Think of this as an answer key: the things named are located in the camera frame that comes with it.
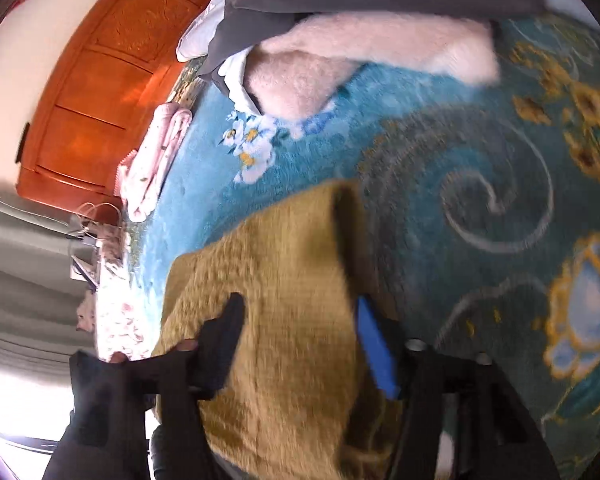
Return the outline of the olive green knit sweater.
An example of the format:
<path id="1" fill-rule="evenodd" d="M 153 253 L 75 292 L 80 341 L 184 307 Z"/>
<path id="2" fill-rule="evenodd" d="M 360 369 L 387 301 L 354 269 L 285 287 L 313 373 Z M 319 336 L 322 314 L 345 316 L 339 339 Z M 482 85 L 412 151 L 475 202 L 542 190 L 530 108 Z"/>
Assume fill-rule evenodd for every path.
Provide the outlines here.
<path id="1" fill-rule="evenodd" d="M 259 479 L 380 479 L 400 406 L 356 338 L 366 289 L 356 186 L 331 180 L 252 214 L 176 258 L 157 353 L 196 335 L 232 292 L 245 325 L 225 389 L 202 404 L 212 450 Z"/>

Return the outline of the floral bedside cloth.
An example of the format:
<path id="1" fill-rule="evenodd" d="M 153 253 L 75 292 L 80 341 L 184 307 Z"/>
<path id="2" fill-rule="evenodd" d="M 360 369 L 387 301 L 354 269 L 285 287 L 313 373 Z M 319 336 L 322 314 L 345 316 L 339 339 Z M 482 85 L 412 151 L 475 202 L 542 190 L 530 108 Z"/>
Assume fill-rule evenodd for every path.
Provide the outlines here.
<path id="1" fill-rule="evenodd" d="M 76 308 L 76 329 L 94 336 L 104 360 L 116 352 L 145 359 L 154 344 L 140 295 L 132 287 L 125 242 L 118 226 L 90 223 L 79 230 L 69 252 L 71 277 L 86 284 Z"/>

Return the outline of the grey curtain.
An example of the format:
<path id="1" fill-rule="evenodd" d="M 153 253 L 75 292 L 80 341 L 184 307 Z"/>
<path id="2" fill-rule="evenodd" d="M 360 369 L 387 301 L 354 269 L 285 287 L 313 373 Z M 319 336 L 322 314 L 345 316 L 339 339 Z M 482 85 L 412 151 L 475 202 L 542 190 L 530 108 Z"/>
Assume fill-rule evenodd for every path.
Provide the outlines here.
<path id="1" fill-rule="evenodd" d="M 0 194 L 0 372 L 67 385 L 69 358 L 92 351 L 76 329 L 86 284 L 70 278 L 65 214 Z"/>

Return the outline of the teal floral bed blanket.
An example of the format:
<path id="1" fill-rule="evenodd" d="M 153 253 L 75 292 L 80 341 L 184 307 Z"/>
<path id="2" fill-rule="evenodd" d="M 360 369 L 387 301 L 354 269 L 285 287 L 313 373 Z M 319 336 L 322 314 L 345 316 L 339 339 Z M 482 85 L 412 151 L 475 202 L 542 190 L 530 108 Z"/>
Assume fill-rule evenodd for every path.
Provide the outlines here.
<path id="1" fill-rule="evenodd" d="M 508 21 L 502 79 L 370 65 L 297 127 L 204 92 L 132 269 L 156 320 L 172 261 L 331 178 L 361 185 L 374 273 L 412 336 L 490 352 L 562 478 L 600 452 L 600 32 L 560 15 Z"/>

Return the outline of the pink folded garment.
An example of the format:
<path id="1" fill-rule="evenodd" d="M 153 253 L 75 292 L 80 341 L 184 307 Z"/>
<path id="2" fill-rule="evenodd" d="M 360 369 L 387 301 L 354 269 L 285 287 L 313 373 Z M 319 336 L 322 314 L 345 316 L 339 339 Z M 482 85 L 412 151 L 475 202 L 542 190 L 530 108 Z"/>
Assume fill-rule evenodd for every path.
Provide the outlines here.
<path id="1" fill-rule="evenodd" d="M 158 106 L 140 147 L 119 162 L 114 195 L 121 198 L 131 222 L 144 222 L 155 210 L 192 120 L 192 112 L 178 103 Z"/>

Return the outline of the orange wooden headboard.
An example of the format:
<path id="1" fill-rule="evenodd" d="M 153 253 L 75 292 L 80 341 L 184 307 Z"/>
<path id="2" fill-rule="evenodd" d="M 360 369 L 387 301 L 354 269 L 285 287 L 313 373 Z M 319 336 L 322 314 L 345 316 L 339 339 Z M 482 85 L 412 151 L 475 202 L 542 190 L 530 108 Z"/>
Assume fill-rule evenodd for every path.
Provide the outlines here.
<path id="1" fill-rule="evenodd" d="M 98 0 L 66 45 L 23 139 L 16 192 L 114 223 L 119 162 L 183 69 L 178 40 L 210 0 Z"/>

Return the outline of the cream fuzzy garment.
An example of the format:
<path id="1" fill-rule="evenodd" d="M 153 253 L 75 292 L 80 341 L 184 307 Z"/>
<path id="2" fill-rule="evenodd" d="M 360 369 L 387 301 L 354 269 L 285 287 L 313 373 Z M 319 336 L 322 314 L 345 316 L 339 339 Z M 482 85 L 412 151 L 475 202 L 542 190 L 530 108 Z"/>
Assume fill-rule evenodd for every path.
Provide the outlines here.
<path id="1" fill-rule="evenodd" d="M 364 64 L 490 86 L 500 66 L 487 24 L 448 16 L 347 12 L 312 15 L 248 55 L 244 88 L 261 113 L 303 120 L 322 110 Z"/>

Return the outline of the light blue floral quilt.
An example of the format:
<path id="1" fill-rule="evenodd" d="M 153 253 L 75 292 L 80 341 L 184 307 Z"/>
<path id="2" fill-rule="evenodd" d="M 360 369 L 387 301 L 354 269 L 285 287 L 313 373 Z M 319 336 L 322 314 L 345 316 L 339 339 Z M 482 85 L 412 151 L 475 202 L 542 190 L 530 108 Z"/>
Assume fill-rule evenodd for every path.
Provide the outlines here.
<path id="1" fill-rule="evenodd" d="M 178 62 L 188 62 L 208 55 L 216 29 L 224 18 L 224 10 L 225 0 L 210 0 L 178 40 L 175 50 Z"/>

